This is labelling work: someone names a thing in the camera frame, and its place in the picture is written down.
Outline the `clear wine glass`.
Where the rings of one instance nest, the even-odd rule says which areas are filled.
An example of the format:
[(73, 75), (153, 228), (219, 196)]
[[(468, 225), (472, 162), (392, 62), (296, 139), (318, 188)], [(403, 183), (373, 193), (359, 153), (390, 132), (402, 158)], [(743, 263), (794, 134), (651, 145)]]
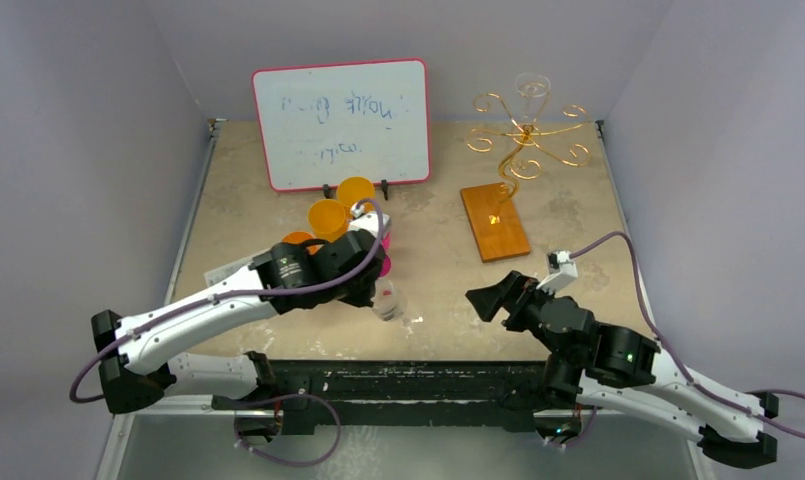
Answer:
[(403, 318), (406, 306), (407, 300), (404, 294), (388, 285), (377, 288), (372, 311), (382, 321), (395, 321)]
[(514, 86), (518, 95), (515, 120), (521, 126), (534, 124), (550, 98), (550, 80), (540, 73), (524, 72), (515, 78)]

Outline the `pink wine glass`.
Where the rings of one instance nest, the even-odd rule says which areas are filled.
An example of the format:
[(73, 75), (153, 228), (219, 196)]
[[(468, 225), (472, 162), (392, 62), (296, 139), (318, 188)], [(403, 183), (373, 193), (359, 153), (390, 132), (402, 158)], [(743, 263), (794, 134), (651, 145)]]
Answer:
[(390, 255), (388, 253), (389, 246), (390, 246), (390, 237), (391, 237), (391, 229), (392, 229), (392, 221), (388, 214), (382, 214), (382, 224), (383, 224), (383, 233), (381, 236), (381, 245), (385, 252), (385, 257), (382, 261), (381, 271), (379, 273), (379, 277), (385, 277), (391, 270), (392, 261)]

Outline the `gold wire wine glass rack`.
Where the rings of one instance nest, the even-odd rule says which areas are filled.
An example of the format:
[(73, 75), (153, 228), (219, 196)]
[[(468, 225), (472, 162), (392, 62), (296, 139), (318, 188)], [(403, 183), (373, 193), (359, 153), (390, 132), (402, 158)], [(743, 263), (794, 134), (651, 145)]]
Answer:
[(523, 181), (534, 180), (541, 176), (543, 166), (536, 158), (523, 158), (524, 153), (535, 150), (574, 168), (587, 165), (591, 159), (589, 149), (580, 143), (570, 145), (566, 157), (551, 152), (541, 143), (543, 138), (591, 125), (592, 120), (583, 107), (576, 104), (564, 107), (562, 114), (572, 123), (563, 128), (545, 130), (539, 125), (539, 117), (548, 103), (547, 95), (525, 94), (523, 97), (527, 108), (538, 98), (542, 103), (534, 112), (527, 110), (515, 115), (510, 111), (505, 99), (496, 93), (482, 93), (473, 100), (473, 107), (480, 113), (487, 113), (493, 106), (500, 106), (508, 116), (509, 127), (503, 130), (475, 127), (467, 134), (467, 147), (476, 153), (486, 154), (494, 149), (498, 138), (506, 138), (512, 144), (497, 163), (499, 182), (460, 190), (462, 205), (476, 249), (480, 260), (484, 263), (517, 258), (531, 253), (531, 244), (514, 204), (514, 197)]

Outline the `yellow wine glass front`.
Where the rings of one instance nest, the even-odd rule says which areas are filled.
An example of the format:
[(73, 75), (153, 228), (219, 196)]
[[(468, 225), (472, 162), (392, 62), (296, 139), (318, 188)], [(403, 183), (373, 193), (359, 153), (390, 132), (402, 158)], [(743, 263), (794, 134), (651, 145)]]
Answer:
[(347, 232), (349, 210), (337, 200), (318, 200), (308, 210), (308, 222), (316, 238), (333, 242)]

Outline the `yellow wine glass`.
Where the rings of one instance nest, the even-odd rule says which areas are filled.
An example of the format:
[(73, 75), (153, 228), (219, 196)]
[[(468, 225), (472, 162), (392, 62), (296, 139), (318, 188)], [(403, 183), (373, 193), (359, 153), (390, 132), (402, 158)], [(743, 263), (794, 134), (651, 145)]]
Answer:
[(318, 200), (308, 210), (308, 222), (316, 238), (333, 242), (347, 232), (349, 210), (337, 200)]
[(367, 178), (353, 176), (343, 180), (337, 187), (336, 198), (348, 210), (359, 201), (374, 198), (375, 185)]

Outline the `orange wine glass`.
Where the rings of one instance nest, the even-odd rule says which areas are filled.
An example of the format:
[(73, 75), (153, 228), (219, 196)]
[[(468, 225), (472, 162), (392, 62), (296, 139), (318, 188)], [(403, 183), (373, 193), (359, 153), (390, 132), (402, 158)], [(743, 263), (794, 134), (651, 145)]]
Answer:
[[(304, 243), (306, 241), (315, 240), (315, 239), (316, 239), (316, 237), (311, 232), (293, 231), (293, 232), (290, 232), (290, 233), (286, 234), (281, 239), (281, 242), (298, 246), (298, 245), (301, 245), (302, 243)], [(314, 254), (314, 253), (316, 253), (316, 251), (319, 248), (320, 248), (319, 244), (312, 244), (312, 245), (308, 246), (308, 251), (311, 254)]]

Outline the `white plastic packaged item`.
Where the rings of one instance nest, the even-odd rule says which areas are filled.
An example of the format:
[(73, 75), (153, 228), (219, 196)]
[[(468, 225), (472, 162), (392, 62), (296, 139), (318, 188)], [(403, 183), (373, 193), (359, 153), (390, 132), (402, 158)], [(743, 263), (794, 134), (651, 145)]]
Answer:
[(204, 280), (206, 286), (211, 287), (217, 283), (221, 283), (222, 281), (226, 280), (231, 275), (233, 275), (239, 269), (250, 264), (251, 261), (252, 261), (251, 257), (245, 257), (207, 271), (204, 274)]

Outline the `red framed whiteboard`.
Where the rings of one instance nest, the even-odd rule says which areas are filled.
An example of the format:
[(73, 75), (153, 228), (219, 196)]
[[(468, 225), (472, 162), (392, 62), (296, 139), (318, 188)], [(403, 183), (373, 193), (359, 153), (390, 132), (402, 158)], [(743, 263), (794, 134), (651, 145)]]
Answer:
[(354, 176), (375, 184), (430, 177), (423, 60), (259, 69), (251, 84), (273, 190), (320, 190)]

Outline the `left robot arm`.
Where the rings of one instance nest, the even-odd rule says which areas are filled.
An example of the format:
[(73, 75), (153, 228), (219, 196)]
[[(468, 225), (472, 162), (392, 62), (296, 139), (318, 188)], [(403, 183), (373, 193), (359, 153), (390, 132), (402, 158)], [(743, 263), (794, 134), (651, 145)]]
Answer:
[(276, 382), (261, 356), (194, 356), (189, 349), (237, 327), (340, 302), (369, 308), (385, 251), (368, 230), (345, 233), (316, 253), (278, 243), (225, 280), (143, 314), (103, 310), (91, 319), (102, 388), (112, 414), (143, 410), (167, 396), (212, 394), (262, 409)]

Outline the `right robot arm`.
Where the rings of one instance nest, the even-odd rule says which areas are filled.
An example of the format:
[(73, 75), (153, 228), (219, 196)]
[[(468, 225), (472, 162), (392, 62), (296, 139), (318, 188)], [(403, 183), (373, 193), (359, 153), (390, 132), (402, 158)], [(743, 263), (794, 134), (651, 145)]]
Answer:
[(529, 332), (549, 351), (543, 376), (531, 388), (535, 398), (550, 408), (580, 403), (666, 426), (727, 466), (753, 469), (776, 461), (778, 441), (762, 419), (775, 414), (776, 398), (722, 385), (706, 394), (712, 380), (679, 368), (658, 341), (600, 322), (557, 294), (577, 276), (572, 266), (553, 268), (542, 280), (512, 271), (465, 294), (482, 321), (505, 310), (506, 330)]

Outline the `black metal base frame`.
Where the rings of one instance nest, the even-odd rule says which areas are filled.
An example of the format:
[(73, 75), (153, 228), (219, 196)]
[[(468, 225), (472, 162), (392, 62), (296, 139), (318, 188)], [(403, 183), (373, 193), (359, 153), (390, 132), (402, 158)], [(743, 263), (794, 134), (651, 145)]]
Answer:
[(214, 410), (270, 409), (285, 435), (308, 435), (339, 420), (346, 426), (497, 427), (571, 437), (581, 421), (558, 428), (550, 411), (590, 407), (550, 408), (532, 395), (545, 361), (270, 360), (258, 354), (262, 384), (253, 394), (242, 400), (198, 395), (210, 396)]

